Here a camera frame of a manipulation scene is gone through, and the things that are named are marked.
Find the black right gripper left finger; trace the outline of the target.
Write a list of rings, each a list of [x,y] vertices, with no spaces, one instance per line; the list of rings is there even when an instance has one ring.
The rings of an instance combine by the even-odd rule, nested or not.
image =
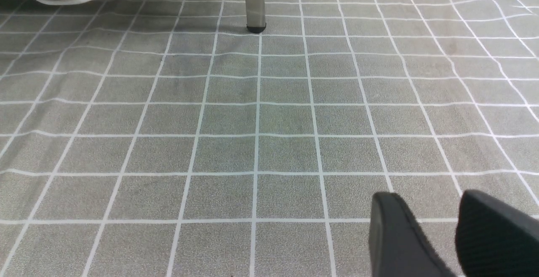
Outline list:
[[[373,277],[454,277],[397,193],[372,196],[369,253]]]

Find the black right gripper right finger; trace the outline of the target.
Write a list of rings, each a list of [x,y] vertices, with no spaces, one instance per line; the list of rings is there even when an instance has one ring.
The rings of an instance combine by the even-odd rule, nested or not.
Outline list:
[[[487,193],[468,189],[459,206],[456,252],[468,277],[537,277],[538,220]]]

